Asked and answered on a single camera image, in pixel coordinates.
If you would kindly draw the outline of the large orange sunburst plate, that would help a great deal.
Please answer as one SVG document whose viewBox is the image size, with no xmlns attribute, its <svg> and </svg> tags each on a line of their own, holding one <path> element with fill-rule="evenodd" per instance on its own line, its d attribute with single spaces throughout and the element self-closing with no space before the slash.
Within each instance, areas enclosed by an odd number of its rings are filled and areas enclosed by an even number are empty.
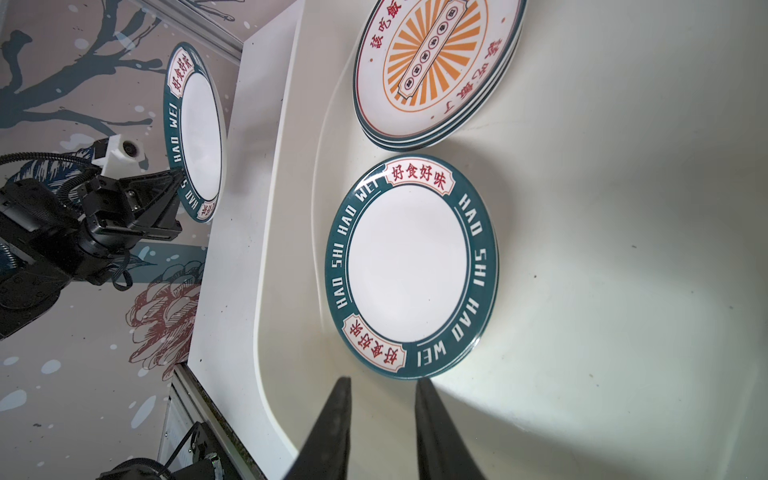
<svg viewBox="0 0 768 480">
<path fill-rule="evenodd" d="M 366 137 L 407 152 L 451 135 L 505 75 L 527 7 L 526 0 L 375 2 L 352 70 Z"/>
</svg>

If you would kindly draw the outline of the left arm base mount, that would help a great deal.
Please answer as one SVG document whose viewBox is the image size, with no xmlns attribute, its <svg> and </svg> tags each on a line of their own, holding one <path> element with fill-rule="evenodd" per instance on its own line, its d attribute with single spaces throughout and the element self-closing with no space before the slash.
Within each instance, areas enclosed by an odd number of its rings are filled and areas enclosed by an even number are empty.
<svg viewBox="0 0 768 480">
<path fill-rule="evenodd" d="M 207 422 L 195 422 L 164 462 L 137 457 L 101 473 L 98 480 L 242 479 Z"/>
</svg>

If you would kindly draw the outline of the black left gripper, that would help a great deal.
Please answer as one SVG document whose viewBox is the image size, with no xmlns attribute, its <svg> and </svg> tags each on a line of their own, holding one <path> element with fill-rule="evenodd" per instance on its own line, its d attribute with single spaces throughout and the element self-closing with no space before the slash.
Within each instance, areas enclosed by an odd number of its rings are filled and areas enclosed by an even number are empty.
<svg viewBox="0 0 768 480">
<path fill-rule="evenodd" d="M 80 186 L 82 228 L 98 243 L 172 241 L 182 232 L 182 183 L 180 169 L 118 180 L 97 175 Z"/>
</svg>

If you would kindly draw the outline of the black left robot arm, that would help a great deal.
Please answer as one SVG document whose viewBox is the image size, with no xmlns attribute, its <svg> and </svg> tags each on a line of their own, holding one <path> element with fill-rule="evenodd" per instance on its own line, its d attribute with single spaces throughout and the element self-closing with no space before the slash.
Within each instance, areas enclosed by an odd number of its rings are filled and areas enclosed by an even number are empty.
<svg viewBox="0 0 768 480">
<path fill-rule="evenodd" d="M 88 171 L 51 192 L 24 179 L 1 190 L 1 336 L 8 338 L 58 301 L 72 282 L 126 291 L 131 251 L 142 240 L 171 241 L 182 231 L 176 212 L 181 170 L 122 179 Z"/>
</svg>

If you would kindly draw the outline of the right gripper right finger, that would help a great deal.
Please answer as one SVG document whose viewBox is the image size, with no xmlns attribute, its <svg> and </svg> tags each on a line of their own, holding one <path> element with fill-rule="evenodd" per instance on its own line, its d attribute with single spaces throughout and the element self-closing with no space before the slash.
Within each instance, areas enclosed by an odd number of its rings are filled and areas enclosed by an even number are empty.
<svg viewBox="0 0 768 480">
<path fill-rule="evenodd" d="M 485 478 L 428 378 L 416 384 L 415 420 L 420 479 Z"/>
</svg>

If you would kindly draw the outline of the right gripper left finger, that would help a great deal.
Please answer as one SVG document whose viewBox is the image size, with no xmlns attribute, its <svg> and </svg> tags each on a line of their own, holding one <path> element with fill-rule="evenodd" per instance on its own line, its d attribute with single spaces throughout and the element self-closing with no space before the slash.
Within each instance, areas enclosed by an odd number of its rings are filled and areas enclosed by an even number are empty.
<svg viewBox="0 0 768 480">
<path fill-rule="evenodd" d="M 351 378 L 340 377 L 284 479 L 346 479 L 351 417 Z"/>
</svg>

